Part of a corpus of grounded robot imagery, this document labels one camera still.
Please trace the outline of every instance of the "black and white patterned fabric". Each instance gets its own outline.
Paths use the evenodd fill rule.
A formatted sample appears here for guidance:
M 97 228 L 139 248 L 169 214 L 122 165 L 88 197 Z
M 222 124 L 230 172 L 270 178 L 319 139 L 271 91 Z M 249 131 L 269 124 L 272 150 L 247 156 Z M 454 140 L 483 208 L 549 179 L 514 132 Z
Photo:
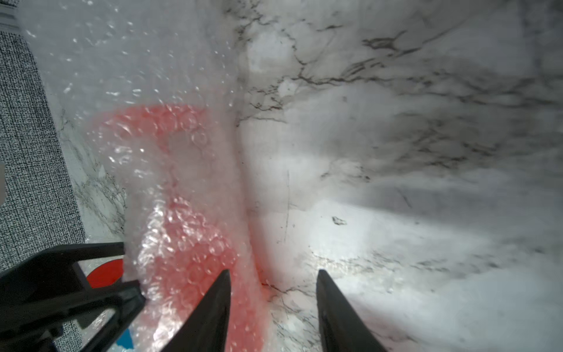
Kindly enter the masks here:
M 15 5 L 17 1 L 3 1 Z M 22 36 L 0 32 L 0 162 L 6 201 L 0 206 L 0 271 L 59 244 L 84 243 L 70 178 L 41 78 Z M 74 323 L 55 344 L 82 346 Z

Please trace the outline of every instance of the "white marble surface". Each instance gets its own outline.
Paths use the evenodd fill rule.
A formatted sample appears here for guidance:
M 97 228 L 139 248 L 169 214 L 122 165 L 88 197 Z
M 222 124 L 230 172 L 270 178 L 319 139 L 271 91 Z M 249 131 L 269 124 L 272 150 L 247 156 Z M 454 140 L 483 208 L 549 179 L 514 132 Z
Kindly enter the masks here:
M 125 190 L 105 172 L 56 94 L 44 85 L 62 154 L 69 171 L 87 243 L 123 240 Z
M 389 351 L 563 344 L 561 1 L 227 1 L 271 350 L 325 268 Z M 48 92 L 90 240 L 124 191 Z

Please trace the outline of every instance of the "pink bubble wrap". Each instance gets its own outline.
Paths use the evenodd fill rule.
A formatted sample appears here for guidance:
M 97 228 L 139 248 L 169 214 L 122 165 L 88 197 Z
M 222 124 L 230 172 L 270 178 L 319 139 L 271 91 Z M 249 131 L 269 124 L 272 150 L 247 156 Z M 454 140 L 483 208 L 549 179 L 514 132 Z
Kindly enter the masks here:
M 137 350 L 160 350 L 221 270 L 231 270 L 227 351 L 264 345 L 265 306 L 248 241 L 239 172 L 227 135 L 187 105 L 104 114 L 89 135 L 127 180 L 125 271 L 147 305 L 133 324 Z

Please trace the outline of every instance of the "red circle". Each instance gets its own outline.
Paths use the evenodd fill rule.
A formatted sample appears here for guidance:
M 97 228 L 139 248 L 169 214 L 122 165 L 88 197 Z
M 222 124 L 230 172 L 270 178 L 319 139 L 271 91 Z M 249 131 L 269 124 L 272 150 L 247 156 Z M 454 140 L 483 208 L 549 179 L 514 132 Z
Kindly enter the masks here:
M 108 261 L 95 268 L 87 277 L 92 288 L 113 285 L 123 276 L 123 259 Z

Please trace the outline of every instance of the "bubble wrap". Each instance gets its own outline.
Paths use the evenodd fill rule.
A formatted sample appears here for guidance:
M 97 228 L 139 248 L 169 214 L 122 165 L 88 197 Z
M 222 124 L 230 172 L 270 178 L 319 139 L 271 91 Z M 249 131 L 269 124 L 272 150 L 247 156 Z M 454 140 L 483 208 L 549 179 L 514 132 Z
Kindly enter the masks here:
M 135 349 L 160 350 L 228 268 L 226 350 L 262 350 L 226 21 L 196 0 L 26 0 L 19 20 L 45 83 L 127 190 L 124 275 L 148 299 Z

